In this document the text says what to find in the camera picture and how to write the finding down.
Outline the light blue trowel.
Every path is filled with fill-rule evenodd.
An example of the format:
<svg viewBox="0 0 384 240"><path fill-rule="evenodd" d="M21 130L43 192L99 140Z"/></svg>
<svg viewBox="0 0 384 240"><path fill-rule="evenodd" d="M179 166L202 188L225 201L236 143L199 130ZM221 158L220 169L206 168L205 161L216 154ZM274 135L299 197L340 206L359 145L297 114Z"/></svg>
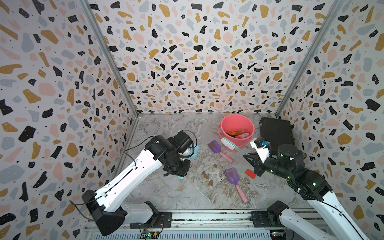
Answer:
<svg viewBox="0 0 384 240"><path fill-rule="evenodd" d="M196 159L200 151L199 145L191 144L188 147L183 146L178 152L179 159L181 161Z"/></svg>

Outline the yellow trowel wooden handle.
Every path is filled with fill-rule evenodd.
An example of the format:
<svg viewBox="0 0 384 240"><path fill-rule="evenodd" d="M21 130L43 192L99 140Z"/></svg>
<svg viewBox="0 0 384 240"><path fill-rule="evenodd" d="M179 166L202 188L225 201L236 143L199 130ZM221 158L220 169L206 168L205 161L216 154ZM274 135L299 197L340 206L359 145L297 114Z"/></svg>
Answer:
<svg viewBox="0 0 384 240"><path fill-rule="evenodd" d="M235 136L238 136L238 135L242 135L245 133L245 130L240 130L240 131L232 131L232 132L228 132L228 135L232 136L232 137L235 137Z"/></svg>

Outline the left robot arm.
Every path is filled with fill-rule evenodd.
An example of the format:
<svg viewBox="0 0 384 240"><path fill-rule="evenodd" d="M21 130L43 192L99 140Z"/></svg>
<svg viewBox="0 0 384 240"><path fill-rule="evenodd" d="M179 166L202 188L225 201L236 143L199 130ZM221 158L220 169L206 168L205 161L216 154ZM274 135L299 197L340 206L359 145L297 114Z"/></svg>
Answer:
<svg viewBox="0 0 384 240"><path fill-rule="evenodd" d="M125 199L150 174L163 168L165 176L183 178L187 175L191 159L197 157L197 139L191 139L189 130L181 130L175 136L148 137L144 149L113 180L96 191L88 190L82 199L92 220L102 236L114 233L123 225L139 230L165 228L166 219L149 201L143 204L128 204Z"/></svg>

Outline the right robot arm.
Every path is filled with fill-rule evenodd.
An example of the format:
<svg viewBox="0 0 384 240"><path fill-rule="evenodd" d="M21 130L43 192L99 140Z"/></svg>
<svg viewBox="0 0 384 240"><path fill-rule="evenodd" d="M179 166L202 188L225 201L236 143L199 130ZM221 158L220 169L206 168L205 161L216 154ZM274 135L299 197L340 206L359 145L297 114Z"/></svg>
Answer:
<svg viewBox="0 0 384 240"><path fill-rule="evenodd" d="M289 187L307 201L323 218L334 235L315 227L298 216L281 201L268 208L270 221L293 230L304 239L311 240L366 240L368 237L353 221L339 202L332 187L319 173L309 170L304 164L304 153L296 146L283 144L277 156L270 153L269 142L254 139L250 143L256 150L244 155L258 176L270 173L284 179Z"/></svg>

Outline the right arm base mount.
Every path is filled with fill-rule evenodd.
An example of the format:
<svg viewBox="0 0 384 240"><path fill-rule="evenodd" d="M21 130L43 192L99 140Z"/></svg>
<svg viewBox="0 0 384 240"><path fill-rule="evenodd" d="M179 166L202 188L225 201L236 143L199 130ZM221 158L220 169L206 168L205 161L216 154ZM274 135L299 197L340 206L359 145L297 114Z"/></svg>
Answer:
<svg viewBox="0 0 384 240"><path fill-rule="evenodd" d="M254 228L279 227L268 211L252 211L250 221L253 223Z"/></svg>

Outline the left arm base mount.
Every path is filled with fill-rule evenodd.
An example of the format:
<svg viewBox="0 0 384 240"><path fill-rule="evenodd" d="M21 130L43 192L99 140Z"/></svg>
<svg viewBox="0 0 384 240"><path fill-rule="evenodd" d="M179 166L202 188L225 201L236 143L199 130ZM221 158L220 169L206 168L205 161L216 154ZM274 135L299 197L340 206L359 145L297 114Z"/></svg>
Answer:
<svg viewBox="0 0 384 240"><path fill-rule="evenodd" d="M130 229L169 229L172 224L172 216L172 212L160 211L159 213L153 214L144 224L130 224Z"/></svg>

